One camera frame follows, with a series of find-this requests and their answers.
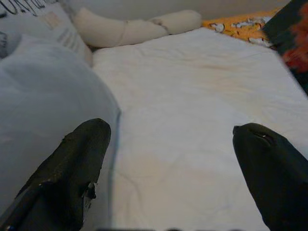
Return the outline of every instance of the white pillow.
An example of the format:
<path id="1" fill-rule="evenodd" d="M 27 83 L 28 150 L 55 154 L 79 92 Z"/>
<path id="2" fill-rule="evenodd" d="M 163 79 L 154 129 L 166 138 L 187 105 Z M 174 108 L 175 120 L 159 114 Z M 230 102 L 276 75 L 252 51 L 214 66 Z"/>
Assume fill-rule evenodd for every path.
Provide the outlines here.
<path id="1" fill-rule="evenodd" d="M 108 223 L 108 177 L 120 115 L 108 87 L 69 49 L 28 36 L 0 61 L 0 73 L 0 185 L 5 185 L 0 187 L 0 214 L 64 135 L 101 118 L 112 136 L 89 216 Z M 97 213 L 102 209 L 104 216 Z"/>
<path id="2" fill-rule="evenodd" d="M 87 44 L 100 48 L 137 44 L 168 35 L 163 27 L 151 22 L 104 18 L 86 8 L 77 13 L 74 25 Z"/>
<path id="3" fill-rule="evenodd" d="M 65 13 L 70 19 L 73 19 L 75 16 L 75 11 L 73 9 L 74 1 L 75 0 L 58 0 L 58 2 L 61 4 L 62 9 L 65 11 Z"/>
<path id="4" fill-rule="evenodd" d="M 155 17 L 150 22 L 163 26 L 169 34 L 175 35 L 200 28 L 202 16 L 196 11 L 185 10 Z"/>
<path id="5" fill-rule="evenodd" d="M 4 15 L 0 18 L 0 59 L 13 52 L 21 34 L 28 34 L 57 41 L 91 65 L 91 51 L 82 41 L 60 4 L 55 2 L 40 1 L 38 7 L 35 1 L 27 1 L 24 8 L 17 1 L 11 3 L 4 1 L 2 5 L 0 4 L 0 12 L 3 10 Z"/>

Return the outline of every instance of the bolster pillow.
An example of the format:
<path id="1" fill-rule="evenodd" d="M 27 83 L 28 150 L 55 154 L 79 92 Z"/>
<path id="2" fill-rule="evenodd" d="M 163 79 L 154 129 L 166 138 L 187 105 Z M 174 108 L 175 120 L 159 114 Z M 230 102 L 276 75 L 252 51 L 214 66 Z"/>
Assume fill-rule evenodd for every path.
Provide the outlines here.
<path id="1" fill-rule="evenodd" d="M 175 35 L 200 28 L 202 17 L 196 11 L 184 10 L 155 17 L 149 21 L 163 26 L 169 34 Z"/>
<path id="2" fill-rule="evenodd" d="M 74 24 L 85 43 L 99 48 L 137 44 L 168 35 L 162 26 L 151 22 L 104 18 L 86 8 L 77 13 Z"/>

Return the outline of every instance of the orange patterned bedding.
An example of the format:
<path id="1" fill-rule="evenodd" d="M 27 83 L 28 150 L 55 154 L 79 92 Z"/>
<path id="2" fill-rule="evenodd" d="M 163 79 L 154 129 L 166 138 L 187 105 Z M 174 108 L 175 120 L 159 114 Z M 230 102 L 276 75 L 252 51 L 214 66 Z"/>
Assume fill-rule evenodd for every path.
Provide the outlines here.
<path id="1" fill-rule="evenodd" d="M 257 12 L 228 18 L 207 20 L 203 21 L 203 26 L 234 38 L 271 47 L 272 44 L 267 39 L 266 35 L 261 31 L 261 28 L 280 9 L 281 8 L 276 8 L 268 12 Z"/>

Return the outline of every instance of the white bedsheet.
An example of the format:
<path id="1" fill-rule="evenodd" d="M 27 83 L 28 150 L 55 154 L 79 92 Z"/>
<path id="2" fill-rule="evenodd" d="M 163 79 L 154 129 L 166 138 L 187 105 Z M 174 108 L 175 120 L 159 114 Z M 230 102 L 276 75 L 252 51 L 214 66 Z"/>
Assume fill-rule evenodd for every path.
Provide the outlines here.
<path id="1" fill-rule="evenodd" d="M 263 124 L 308 156 L 308 101 L 275 52 L 202 28 L 99 50 L 94 71 L 123 110 L 114 227 L 268 230 L 232 129 Z"/>

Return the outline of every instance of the black lettering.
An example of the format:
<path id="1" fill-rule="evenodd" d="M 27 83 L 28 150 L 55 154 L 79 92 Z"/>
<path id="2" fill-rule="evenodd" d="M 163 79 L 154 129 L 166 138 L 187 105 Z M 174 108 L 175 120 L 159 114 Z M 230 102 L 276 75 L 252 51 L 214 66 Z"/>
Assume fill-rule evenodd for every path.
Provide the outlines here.
<path id="1" fill-rule="evenodd" d="M 19 7 L 20 12 L 25 13 L 26 11 L 32 13 L 33 16 L 37 16 L 32 6 L 29 4 L 28 0 L 14 0 L 16 5 Z"/>
<path id="2" fill-rule="evenodd" d="M 8 42 L 7 34 L 0 31 L 0 58 L 4 58 L 8 55 L 6 50 L 7 42 Z"/>
<path id="3" fill-rule="evenodd" d="M 11 0 L 8 0 L 6 4 L 3 2 L 3 0 L 0 0 L 0 4 L 4 7 L 4 9 L 11 13 L 11 14 L 18 14 L 16 6 L 12 3 Z"/>
<path id="4" fill-rule="evenodd" d="M 44 0 L 44 2 L 46 4 L 54 4 L 54 3 L 58 2 L 58 1 L 57 0 Z"/>
<path id="5" fill-rule="evenodd" d="M 8 14 L 6 13 L 6 11 L 3 12 L 3 13 L 0 13 L 0 18 L 5 18 L 6 16 L 8 16 Z"/>
<path id="6" fill-rule="evenodd" d="M 40 3 L 39 0 L 31 0 L 31 2 L 33 3 L 33 5 L 38 8 L 38 9 L 42 9 L 45 8 L 45 5 Z"/>

